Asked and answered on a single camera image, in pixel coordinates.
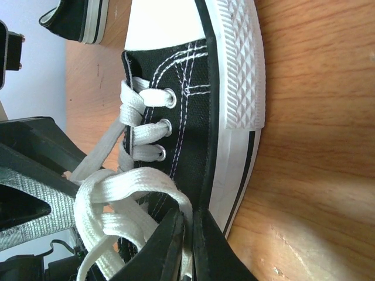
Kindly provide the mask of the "black canvas sneaker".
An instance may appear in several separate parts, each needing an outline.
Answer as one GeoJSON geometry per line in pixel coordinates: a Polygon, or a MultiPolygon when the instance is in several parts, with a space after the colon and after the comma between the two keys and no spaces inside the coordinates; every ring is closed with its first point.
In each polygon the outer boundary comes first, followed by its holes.
{"type": "Polygon", "coordinates": [[[64,0],[39,19],[54,35],[84,44],[99,44],[104,36],[108,0],[64,0]]]}
{"type": "Polygon", "coordinates": [[[193,208],[228,235],[265,124],[265,58],[254,1],[133,1],[122,53],[127,86],[141,94],[140,124],[168,135],[122,148],[135,167],[167,174],[193,208]]]}

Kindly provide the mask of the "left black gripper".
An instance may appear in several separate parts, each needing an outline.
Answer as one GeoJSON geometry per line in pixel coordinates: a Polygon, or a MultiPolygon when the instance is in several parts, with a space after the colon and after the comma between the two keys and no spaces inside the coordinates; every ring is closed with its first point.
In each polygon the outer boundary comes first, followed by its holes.
{"type": "MultiPolygon", "coordinates": [[[[22,68],[25,37],[11,32],[1,21],[1,88],[7,71],[22,68]]],[[[32,117],[1,122],[1,143],[58,174],[73,172],[86,157],[51,117],[32,117]]]]}

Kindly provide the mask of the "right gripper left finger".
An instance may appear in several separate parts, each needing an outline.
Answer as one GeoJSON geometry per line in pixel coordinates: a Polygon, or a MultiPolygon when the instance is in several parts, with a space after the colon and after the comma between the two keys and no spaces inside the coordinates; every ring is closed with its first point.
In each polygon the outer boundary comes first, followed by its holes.
{"type": "Polygon", "coordinates": [[[111,279],[120,281],[178,280],[182,260],[183,213],[166,214],[146,245],[111,279]]]}

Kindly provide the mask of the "white lace of sneaker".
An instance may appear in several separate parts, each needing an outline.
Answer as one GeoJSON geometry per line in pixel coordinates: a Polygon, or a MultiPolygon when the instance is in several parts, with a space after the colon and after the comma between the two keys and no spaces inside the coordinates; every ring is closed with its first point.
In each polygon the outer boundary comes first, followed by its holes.
{"type": "Polygon", "coordinates": [[[172,125],[163,119],[142,124],[146,107],[173,108],[176,95],[169,89],[149,88],[139,77],[121,83],[119,117],[96,147],[72,172],[70,180],[79,185],[74,202],[76,228],[87,250],[77,273],[84,280],[89,269],[97,265],[106,279],[124,266],[114,250],[118,238],[125,238],[141,250],[158,227],[138,199],[150,193],[173,198],[184,216],[184,240],[181,275],[191,276],[193,210],[188,197],[177,189],[163,172],[136,168],[136,161],[161,161],[166,150],[157,144],[172,134],[172,125]]]}

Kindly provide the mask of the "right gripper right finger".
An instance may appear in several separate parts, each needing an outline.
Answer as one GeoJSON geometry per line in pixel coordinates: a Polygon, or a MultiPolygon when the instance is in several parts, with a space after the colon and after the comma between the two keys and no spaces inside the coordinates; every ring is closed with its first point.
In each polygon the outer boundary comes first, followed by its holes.
{"type": "Polygon", "coordinates": [[[199,208],[193,216],[193,280],[252,281],[257,278],[233,252],[210,211],[199,208]]]}

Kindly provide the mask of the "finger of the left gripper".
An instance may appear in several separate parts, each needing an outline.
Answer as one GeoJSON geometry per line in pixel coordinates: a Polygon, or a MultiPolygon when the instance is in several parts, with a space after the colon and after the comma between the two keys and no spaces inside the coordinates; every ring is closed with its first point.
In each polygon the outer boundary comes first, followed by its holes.
{"type": "Polygon", "coordinates": [[[1,250],[75,226],[78,187],[1,145],[1,250]]]}

